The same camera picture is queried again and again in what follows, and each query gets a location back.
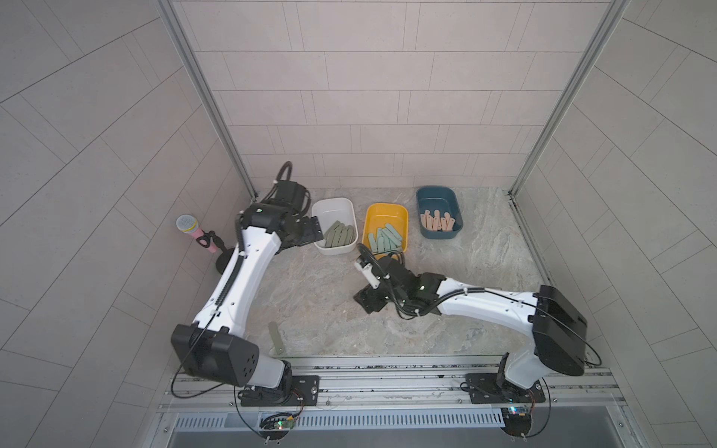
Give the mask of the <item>yellow storage box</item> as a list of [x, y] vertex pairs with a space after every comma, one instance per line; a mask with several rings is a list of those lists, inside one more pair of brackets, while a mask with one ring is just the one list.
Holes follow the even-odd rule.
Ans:
[[390, 252], [404, 253], [408, 246], [408, 210], [395, 203], [368, 207], [362, 244], [380, 259]]

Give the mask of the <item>aluminium rail frame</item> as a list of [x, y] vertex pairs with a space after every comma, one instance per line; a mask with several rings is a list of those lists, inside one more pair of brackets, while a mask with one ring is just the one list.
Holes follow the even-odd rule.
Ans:
[[[469, 373], [494, 373], [500, 357], [490, 355], [294, 357], [296, 375], [319, 376], [319, 410], [457, 408], [470, 406], [459, 386]], [[587, 369], [580, 377], [550, 373], [544, 384], [556, 406], [623, 405], [634, 398], [618, 369]], [[154, 412], [219, 412], [233, 409], [230, 386], [177, 378], [161, 386]]]

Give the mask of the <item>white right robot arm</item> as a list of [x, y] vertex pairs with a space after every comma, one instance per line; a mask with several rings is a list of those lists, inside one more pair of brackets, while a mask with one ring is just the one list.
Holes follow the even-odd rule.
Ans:
[[413, 274], [397, 259], [358, 258], [355, 268], [368, 286], [354, 296], [366, 313], [392, 304], [400, 317], [470, 317], [513, 330], [528, 341], [507, 355], [500, 378], [531, 388], [548, 373], [581, 376], [591, 362], [586, 352], [587, 320], [555, 287], [509, 292], [471, 286], [442, 274]]

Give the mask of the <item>left circuit board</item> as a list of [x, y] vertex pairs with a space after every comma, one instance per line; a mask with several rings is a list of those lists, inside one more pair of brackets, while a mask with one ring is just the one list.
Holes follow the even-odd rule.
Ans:
[[260, 429], [263, 431], [289, 431], [295, 427], [297, 419], [297, 414], [293, 413], [272, 414], [261, 420]]

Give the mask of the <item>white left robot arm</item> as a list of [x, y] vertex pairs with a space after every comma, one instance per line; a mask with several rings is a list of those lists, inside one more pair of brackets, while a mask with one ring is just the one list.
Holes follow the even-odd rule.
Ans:
[[261, 354], [245, 337], [250, 307], [274, 256], [323, 238], [319, 221], [308, 214], [311, 195], [291, 173], [291, 162], [285, 162], [270, 192], [237, 215], [237, 242], [220, 282], [192, 324], [179, 324], [172, 333], [179, 373], [291, 393], [289, 362]]

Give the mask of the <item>mint folding knife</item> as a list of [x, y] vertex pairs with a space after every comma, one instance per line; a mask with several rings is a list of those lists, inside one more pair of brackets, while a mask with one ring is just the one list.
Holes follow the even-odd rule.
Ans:
[[387, 223], [385, 228], [387, 231], [389, 231], [399, 242], [403, 242], [403, 237], [399, 234], [399, 232], [390, 224]]
[[369, 233], [369, 234], [368, 234], [368, 241], [369, 241], [369, 244], [370, 244], [371, 252], [377, 253], [377, 252], [378, 252], [378, 247], [377, 247], [377, 242], [376, 242], [376, 240], [375, 240], [375, 235], [374, 235], [373, 233]]
[[403, 245], [401, 244], [401, 242], [399, 242], [389, 231], [386, 230], [386, 231], [385, 231], [385, 235], [386, 235], [386, 238], [388, 238], [388, 240], [390, 240], [390, 242], [391, 242], [391, 247], [392, 247], [394, 250], [398, 250], [398, 249], [402, 249], [402, 248], [403, 248]]
[[383, 236], [385, 239], [385, 251], [383, 253], [387, 253], [391, 250], [391, 244], [390, 244], [391, 242], [390, 242], [390, 240], [388, 240], [388, 238], [386, 238], [386, 235], [384, 232], [383, 232]]
[[385, 251], [385, 239], [383, 236], [383, 231], [381, 229], [376, 230], [375, 241], [376, 241], [376, 252], [383, 253]]

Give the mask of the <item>white storage box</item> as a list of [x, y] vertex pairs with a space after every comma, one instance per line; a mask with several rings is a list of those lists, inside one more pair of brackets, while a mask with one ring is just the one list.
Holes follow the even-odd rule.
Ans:
[[312, 217], [319, 220], [324, 239], [315, 246], [322, 255], [335, 256], [351, 252], [359, 240], [354, 205], [347, 198], [330, 198], [316, 202]]

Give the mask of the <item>pink toy microphone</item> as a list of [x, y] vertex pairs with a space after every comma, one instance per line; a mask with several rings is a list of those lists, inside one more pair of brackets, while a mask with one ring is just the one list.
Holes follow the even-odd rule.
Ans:
[[194, 241], [196, 237], [201, 236], [204, 232], [204, 230], [200, 226], [199, 220], [189, 214], [179, 216], [176, 220], [176, 226], [177, 229], [181, 231], [181, 233], [192, 237]]

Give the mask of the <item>dark teal storage box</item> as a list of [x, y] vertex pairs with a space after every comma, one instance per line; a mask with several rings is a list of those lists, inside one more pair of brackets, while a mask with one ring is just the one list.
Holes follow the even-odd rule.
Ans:
[[416, 192], [421, 234], [431, 240], [447, 240], [457, 236], [463, 220], [453, 190], [441, 186], [425, 186]]

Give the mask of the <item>right circuit board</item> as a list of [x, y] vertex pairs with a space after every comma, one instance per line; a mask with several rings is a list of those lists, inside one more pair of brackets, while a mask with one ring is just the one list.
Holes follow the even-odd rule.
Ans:
[[501, 408], [503, 432], [514, 438], [527, 438], [532, 429], [532, 410], [526, 406]]

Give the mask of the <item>circuit board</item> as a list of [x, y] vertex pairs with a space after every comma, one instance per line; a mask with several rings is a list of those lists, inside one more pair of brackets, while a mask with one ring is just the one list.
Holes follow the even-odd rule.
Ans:
[[293, 413], [272, 414], [261, 420], [260, 429], [263, 431], [289, 431], [295, 427], [297, 419], [297, 414]]
[[503, 432], [514, 438], [527, 438], [532, 429], [532, 410], [526, 406], [501, 408]]

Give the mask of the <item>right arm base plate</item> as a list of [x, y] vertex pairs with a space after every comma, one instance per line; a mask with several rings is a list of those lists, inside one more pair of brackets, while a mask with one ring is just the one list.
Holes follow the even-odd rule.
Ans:
[[460, 384], [460, 390], [468, 393], [472, 404], [535, 404], [546, 401], [544, 388], [536, 382], [530, 389], [520, 388], [496, 373], [469, 373]]

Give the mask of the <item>black microphone stand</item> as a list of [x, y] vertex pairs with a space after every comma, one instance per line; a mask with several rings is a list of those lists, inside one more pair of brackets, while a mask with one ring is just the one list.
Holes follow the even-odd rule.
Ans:
[[229, 261], [233, 255], [233, 248], [227, 248], [223, 240], [216, 235], [214, 231], [203, 232], [201, 236], [195, 238], [195, 241], [203, 248], [209, 250], [212, 253], [220, 252], [218, 259], [216, 260], [215, 266], [220, 274], [223, 274], [229, 264]]

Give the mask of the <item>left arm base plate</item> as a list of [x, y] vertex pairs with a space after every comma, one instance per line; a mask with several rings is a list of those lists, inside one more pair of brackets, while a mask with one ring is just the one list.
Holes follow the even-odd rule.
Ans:
[[245, 388], [238, 397], [243, 407], [316, 406], [319, 386], [318, 375], [298, 375], [283, 379], [278, 388]]

